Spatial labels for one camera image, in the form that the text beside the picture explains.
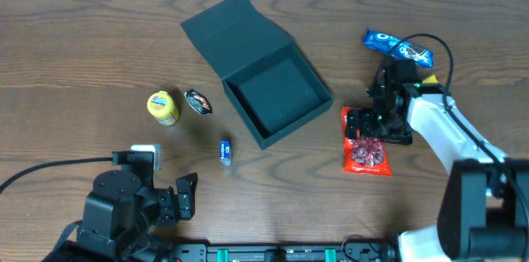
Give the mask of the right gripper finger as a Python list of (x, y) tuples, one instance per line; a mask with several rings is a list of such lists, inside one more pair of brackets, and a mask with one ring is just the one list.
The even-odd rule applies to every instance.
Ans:
[(360, 131), (360, 113), (356, 109), (350, 109), (346, 116), (345, 136), (348, 139), (357, 139)]
[(378, 115), (374, 109), (364, 108), (359, 110), (359, 130), (363, 137), (377, 138), (378, 133)]

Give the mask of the red snack bag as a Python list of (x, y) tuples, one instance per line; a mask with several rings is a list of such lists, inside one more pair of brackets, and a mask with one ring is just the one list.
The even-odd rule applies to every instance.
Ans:
[(384, 143), (376, 138), (363, 137), (357, 131), (356, 138), (346, 136), (347, 114), (351, 107), (341, 109), (341, 126), (343, 130), (344, 164), (343, 170), (352, 174), (372, 174), (391, 176), (391, 168), (384, 148)]

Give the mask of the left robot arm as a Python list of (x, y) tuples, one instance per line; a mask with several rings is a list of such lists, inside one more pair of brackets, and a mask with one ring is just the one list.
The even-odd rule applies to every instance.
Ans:
[(67, 226), (46, 261), (175, 261), (175, 244), (150, 232), (173, 227), (195, 213), (198, 175), (176, 186), (154, 187), (152, 164), (124, 164), (97, 176), (83, 218)]

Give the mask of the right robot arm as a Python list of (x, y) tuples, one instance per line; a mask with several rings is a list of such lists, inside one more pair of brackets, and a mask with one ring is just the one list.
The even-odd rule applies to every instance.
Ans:
[(380, 67), (371, 108), (345, 109), (344, 137), (411, 145), (418, 133), (449, 174), (436, 224), (398, 235), (400, 261), (528, 259), (528, 162), (510, 158), (465, 119), (447, 88), (411, 60)]

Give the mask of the yellow snack bag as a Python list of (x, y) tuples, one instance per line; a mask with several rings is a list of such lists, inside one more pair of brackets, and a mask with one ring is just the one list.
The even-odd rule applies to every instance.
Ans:
[(438, 80), (434, 74), (426, 77), (422, 80), (423, 83), (438, 83)]

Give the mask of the yellow Mentos gum bottle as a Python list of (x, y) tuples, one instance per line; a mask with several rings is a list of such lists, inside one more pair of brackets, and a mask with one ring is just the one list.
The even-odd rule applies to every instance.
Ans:
[(165, 91), (152, 94), (146, 107), (150, 115), (161, 125), (171, 126), (179, 119), (179, 110)]

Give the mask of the blue Oreo cookie pack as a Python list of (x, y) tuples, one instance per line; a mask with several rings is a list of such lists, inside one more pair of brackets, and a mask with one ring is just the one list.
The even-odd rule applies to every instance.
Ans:
[(413, 60), (417, 66), (422, 68), (433, 67), (433, 53), (419, 45), (378, 31), (367, 30), (363, 38), (365, 47), (390, 55), (396, 60)]

